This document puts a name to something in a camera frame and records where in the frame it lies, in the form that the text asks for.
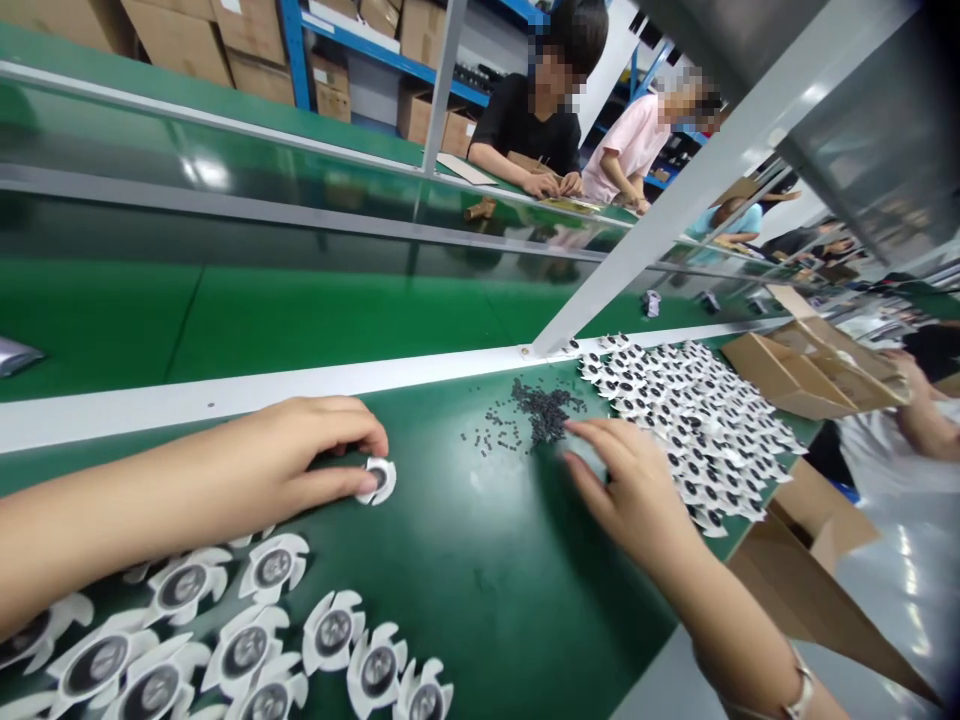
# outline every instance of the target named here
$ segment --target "white paper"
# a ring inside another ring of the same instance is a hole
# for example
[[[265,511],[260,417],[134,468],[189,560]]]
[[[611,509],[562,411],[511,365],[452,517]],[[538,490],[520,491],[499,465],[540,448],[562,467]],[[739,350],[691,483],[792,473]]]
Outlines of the white paper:
[[[473,167],[473,165],[461,160],[456,155],[450,155],[449,153],[438,153],[437,162],[439,162],[448,170],[453,170],[457,175],[462,177],[471,185],[497,184],[496,180],[491,180],[489,177]]]

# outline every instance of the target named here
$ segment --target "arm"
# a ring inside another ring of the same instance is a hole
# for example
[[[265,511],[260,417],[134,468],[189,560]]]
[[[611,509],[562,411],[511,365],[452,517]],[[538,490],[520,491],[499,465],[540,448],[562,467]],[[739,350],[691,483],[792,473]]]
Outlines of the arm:
[[[883,355],[893,361],[910,386],[910,403],[897,408],[897,426],[910,447],[931,460],[960,462],[960,427],[934,404],[943,393],[930,384],[910,353],[884,350]]]
[[[693,638],[704,675],[725,701],[768,717],[800,699],[793,649],[740,581],[700,539],[649,433],[623,420],[568,423],[610,470],[604,487],[577,455],[566,460],[591,513],[643,568]],[[844,718],[814,678],[807,717]]]
[[[0,642],[106,575],[376,489],[362,468],[305,472],[351,442],[388,452],[359,400],[295,398],[0,500],[0,587],[17,588],[0,593]]]

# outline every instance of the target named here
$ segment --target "white wall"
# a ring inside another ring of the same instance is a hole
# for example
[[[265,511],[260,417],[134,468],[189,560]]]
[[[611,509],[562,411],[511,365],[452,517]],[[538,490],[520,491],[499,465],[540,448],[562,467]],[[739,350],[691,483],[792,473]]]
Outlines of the white wall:
[[[584,92],[574,98],[574,107],[580,119],[580,143],[583,144],[587,133],[600,115],[600,110],[610,97],[614,86],[620,79],[620,73],[630,63],[638,38],[630,32],[630,23],[637,14],[637,4],[633,0],[612,0],[607,6],[610,14],[610,30],[607,44],[600,56],[600,62],[587,78]]]

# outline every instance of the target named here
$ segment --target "box on shelf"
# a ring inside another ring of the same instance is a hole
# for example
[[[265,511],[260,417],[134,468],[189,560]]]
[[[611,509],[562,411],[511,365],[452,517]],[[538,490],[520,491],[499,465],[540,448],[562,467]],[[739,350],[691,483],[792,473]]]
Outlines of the box on shelf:
[[[767,290],[795,318],[768,337],[808,356],[858,412],[907,403],[906,379],[892,362],[821,318],[794,288],[767,285]]]
[[[340,122],[350,122],[350,94],[321,83],[314,83],[317,89],[317,114],[331,117]]]
[[[400,137],[425,145],[430,127],[430,99],[432,90],[416,85],[400,87],[397,102],[397,130]]]
[[[217,26],[208,20],[123,0],[140,42],[157,67],[233,87],[227,58],[217,36]]]
[[[223,43],[247,55],[286,64],[275,0],[211,0]]]
[[[746,333],[720,350],[740,377],[756,385],[774,407],[811,420],[858,412],[810,358],[769,338]]]
[[[440,151],[465,158],[470,149],[470,140],[477,129],[477,121],[471,118],[465,110],[451,110],[447,113],[446,124],[443,127],[443,142]]]
[[[346,15],[351,20],[357,19],[357,4],[353,0],[315,0],[315,2],[324,5],[331,10],[336,10],[341,15]]]
[[[120,0],[4,0],[0,21],[133,57],[134,32]]]
[[[404,0],[400,17],[400,54],[436,70],[443,49],[447,11],[431,0]]]
[[[350,94],[350,73],[347,70],[346,57],[321,57],[315,52],[310,54],[310,69],[313,81],[329,85],[342,93]]]
[[[157,7],[162,7],[164,10],[178,12],[181,15],[189,15],[190,17],[200,18],[201,20],[216,22],[217,16],[213,14],[213,7],[210,5],[210,1],[211,0],[140,0],[140,2],[146,3],[147,5],[156,5]]]
[[[870,520],[804,460],[778,488],[729,567],[789,637],[858,662],[939,706],[943,702],[883,636],[833,573],[837,560],[880,537]]]
[[[390,38],[397,36],[400,11],[389,0],[360,0],[360,17],[377,32]]]
[[[295,105],[290,69],[268,63],[252,55],[227,50],[227,60],[237,90],[264,100]]]

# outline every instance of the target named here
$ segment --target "white metal frame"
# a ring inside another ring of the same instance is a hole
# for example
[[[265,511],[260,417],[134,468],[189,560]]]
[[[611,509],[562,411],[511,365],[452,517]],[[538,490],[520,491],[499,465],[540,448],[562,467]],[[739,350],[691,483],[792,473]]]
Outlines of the white metal frame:
[[[547,324],[533,343],[536,354],[550,355],[573,337],[915,11],[900,0],[830,0]]]

